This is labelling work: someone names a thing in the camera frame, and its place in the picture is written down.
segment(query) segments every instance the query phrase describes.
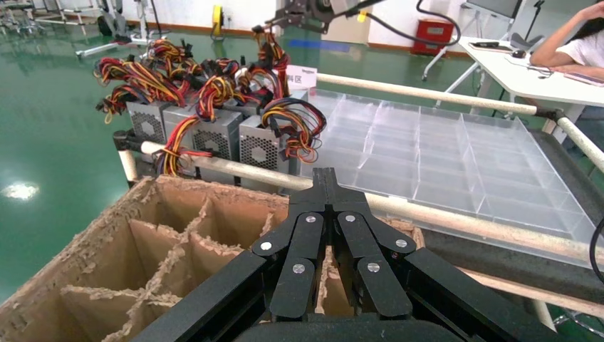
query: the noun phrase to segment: transparent container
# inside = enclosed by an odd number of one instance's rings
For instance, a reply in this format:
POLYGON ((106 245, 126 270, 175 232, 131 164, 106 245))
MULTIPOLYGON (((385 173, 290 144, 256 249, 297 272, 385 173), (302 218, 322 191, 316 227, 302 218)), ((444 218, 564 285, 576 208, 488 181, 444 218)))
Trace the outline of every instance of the transparent container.
MULTIPOLYGON (((304 177, 312 177, 313 167, 334 167, 346 187, 589 242, 592 222, 519 119, 335 93, 315 98, 333 110, 317 162, 301 168, 304 177)), ((488 243, 553 257, 508 242, 488 243)))

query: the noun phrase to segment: person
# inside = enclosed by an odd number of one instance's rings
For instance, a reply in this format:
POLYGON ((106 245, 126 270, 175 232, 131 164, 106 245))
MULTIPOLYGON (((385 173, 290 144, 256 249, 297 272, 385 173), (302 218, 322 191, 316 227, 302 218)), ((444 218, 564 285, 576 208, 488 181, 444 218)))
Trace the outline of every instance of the person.
MULTIPOLYGON (((604 80, 604 1, 579 11, 560 27, 533 53, 531 64, 604 80), (564 44, 566 37, 581 24, 575 36, 564 44)), ((585 107, 576 125, 604 150, 604 108, 585 107)), ((584 156, 571 139, 567 138, 563 146, 575 159, 584 156)))

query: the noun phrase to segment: white table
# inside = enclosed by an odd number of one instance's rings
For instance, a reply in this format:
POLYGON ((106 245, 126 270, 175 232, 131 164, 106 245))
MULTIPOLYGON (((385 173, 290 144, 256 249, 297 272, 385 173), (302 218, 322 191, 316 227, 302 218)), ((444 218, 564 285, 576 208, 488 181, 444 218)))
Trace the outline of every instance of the white table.
MULTIPOLYGON (((477 50, 469 45, 469 43, 477 41, 490 40, 462 37, 459 41, 459 45, 476 61, 476 64, 453 83, 452 87, 447 89, 447 92, 451 92, 477 67, 481 67, 486 72, 486 77, 478 97, 485 97, 493 80, 495 80, 510 93, 511 102, 514 101, 516 96, 521 96, 535 100, 570 104, 570 108, 565 110, 564 114, 573 122, 577 121, 587 105, 604 107, 604 88, 570 80, 565 78, 562 73, 554 73, 549 78, 541 79, 539 76, 543 76, 542 73, 527 69, 528 56, 524 60, 512 58, 508 53, 477 50)), ((507 41, 502 41, 500 44, 509 46, 507 41)), ((477 114, 478 109, 472 108, 471 113, 477 114)), ((560 128, 556 128, 552 132, 554 127, 555 124, 548 121, 543 130, 552 133, 559 142, 562 142, 566 138, 566 134, 560 128)))

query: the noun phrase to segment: white pipe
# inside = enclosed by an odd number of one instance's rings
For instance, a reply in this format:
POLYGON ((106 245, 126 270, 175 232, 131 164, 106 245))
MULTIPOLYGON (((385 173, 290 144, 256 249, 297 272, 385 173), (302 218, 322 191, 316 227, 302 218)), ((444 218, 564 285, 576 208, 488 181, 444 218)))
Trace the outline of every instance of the white pipe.
POLYGON ((604 152, 598 148, 581 130, 568 118, 558 120, 560 126, 568 137, 587 155, 589 160, 602 172, 604 172, 604 152))
POLYGON ((122 166, 124 167, 126 179, 128 180, 128 182, 134 182, 138 178, 138 174, 136 172, 136 161, 134 159, 132 151, 118 151, 118 154, 120 155, 120 159, 122 160, 122 166))
MULTIPOLYGON (((162 149, 163 145, 154 142, 144 142, 141 150, 150 154, 162 149)), ((197 167, 229 175, 256 180, 262 183, 284 187, 292 190, 304 190, 313 186, 308 178, 286 175, 277 171, 265 170, 260 167, 241 164, 231 160, 207 157, 191 157, 197 167)), ((532 232, 517 227, 506 226, 496 222, 485 221, 474 217, 455 214, 440 209, 424 207, 400 199, 393 199, 373 194, 365 194, 372 209, 407 217, 428 224, 446 227, 448 229, 470 233, 483 237, 508 242, 530 249, 540 249, 587 262, 588 245, 561 237, 532 232)), ((597 251, 598 262, 604 263, 604 251, 597 251)))
POLYGON ((417 96, 420 98, 431 98, 432 100, 461 103, 463 105, 470 105, 472 107, 497 109, 503 112, 515 112, 518 114, 527 115, 535 115, 537 113, 537 107, 535 107, 534 105, 521 105, 518 103, 489 100, 487 98, 476 98, 474 96, 443 93, 442 91, 407 87, 405 85, 395 85, 374 81, 359 80, 356 78, 326 75, 324 73, 317 74, 317 81, 340 84, 342 86, 351 86, 357 88, 385 91, 387 93, 395 93, 400 95, 417 96))
POLYGON ((529 299, 533 304, 533 309, 535 310, 535 314, 539 318, 539 321, 547 326, 551 330, 556 331, 556 327, 553 325, 553 321, 551 320, 551 315, 549 314, 549 310, 547 309, 547 304, 542 301, 538 301, 536 299, 529 299))
POLYGON ((165 145, 158 144, 153 141, 144 141, 140 146, 140 152, 146 155, 152 155, 164 147, 165 145))

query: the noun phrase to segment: white shirt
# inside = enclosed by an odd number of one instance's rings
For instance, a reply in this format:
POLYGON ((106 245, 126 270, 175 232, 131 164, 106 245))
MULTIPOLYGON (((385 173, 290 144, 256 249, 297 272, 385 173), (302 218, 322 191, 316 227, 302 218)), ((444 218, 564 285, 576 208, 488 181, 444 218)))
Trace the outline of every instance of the white shirt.
POLYGON ((571 41, 556 51, 566 53, 582 66, 604 68, 604 31, 571 41))

